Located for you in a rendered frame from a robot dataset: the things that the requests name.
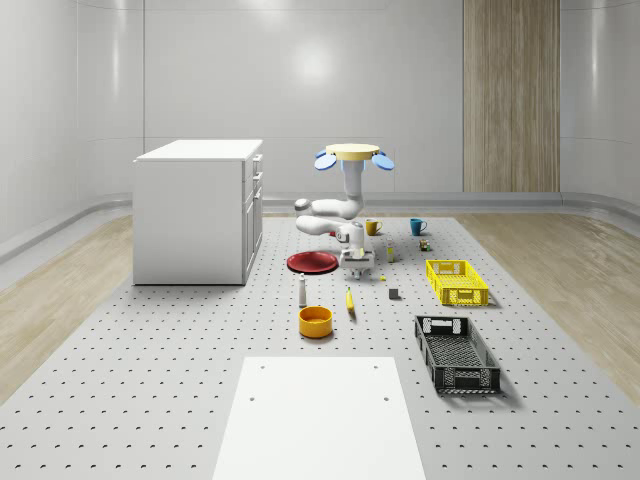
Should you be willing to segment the dark grey basket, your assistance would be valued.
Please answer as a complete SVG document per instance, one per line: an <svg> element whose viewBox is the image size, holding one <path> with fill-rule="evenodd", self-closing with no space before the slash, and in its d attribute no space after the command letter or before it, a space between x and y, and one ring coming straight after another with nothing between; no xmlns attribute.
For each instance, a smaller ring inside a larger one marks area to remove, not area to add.
<svg viewBox="0 0 640 480"><path fill-rule="evenodd" d="M495 393L499 364L466 317L416 315L414 335L434 387L445 393Z"/></svg>

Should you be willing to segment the white cabinet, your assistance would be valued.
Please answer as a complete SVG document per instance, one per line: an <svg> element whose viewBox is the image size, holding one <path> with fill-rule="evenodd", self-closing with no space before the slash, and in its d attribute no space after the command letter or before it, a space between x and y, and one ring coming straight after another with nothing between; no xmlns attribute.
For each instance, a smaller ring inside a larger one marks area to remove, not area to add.
<svg viewBox="0 0 640 480"><path fill-rule="evenodd" d="M135 160L134 283L246 283L262 236L261 147L176 140Z"/></svg>

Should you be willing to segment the white board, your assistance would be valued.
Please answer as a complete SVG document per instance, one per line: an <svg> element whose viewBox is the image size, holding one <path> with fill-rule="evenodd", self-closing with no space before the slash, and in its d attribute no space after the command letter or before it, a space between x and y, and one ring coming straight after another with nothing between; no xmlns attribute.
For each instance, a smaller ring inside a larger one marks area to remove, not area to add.
<svg viewBox="0 0 640 480"><path fill-rule="evenodd" d="M213 480L425 480L394 359L246 358Z"/></svg>

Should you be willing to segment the yellow bowl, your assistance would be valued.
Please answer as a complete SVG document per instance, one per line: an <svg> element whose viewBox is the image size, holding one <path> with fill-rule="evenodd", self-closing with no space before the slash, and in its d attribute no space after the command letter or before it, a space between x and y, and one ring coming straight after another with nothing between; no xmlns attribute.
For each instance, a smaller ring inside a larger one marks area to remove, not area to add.
<svg viewBox="0 0 640 480"><path fill-rule="evenodd" d="M299 311L299 332L308 338L323 338L331 334L332 312L322 306L307 306Z"/></svg>

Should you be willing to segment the yellow basket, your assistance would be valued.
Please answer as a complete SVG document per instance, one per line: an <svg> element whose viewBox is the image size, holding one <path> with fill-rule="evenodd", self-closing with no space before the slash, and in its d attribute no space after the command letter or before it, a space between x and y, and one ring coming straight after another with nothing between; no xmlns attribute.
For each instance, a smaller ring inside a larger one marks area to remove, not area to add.
<svg viewBox="0 0 640 480"><path fill-rule="evenodd" d="M443 305L488 304L488 286L466 260L427 260L426 276Z"/></svg>

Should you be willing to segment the red plate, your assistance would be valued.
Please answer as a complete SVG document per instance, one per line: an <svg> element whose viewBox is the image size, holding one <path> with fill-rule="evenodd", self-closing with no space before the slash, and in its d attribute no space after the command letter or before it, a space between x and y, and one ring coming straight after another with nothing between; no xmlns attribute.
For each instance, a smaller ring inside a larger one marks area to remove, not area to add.
<svg viewBox="0 0 640 480"><path fill-rule="evenodd" d="M330 273L338 266L338 260L334 255L322 251L301 252L287 259L287 267L291 271L308 275Z"/></svg>

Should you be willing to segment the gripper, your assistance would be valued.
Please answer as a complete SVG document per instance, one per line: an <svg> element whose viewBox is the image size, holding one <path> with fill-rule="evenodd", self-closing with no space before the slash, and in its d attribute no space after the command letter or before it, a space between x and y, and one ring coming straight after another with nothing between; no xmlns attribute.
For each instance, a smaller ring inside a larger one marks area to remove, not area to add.
<svg viewBox="0 0 640 480"><path fill-rule="evenodd" d="M356 280L361 274L370 270L375 264L375 253L364 248L343 250L339 257L339 266L351 271Z"/></svg>

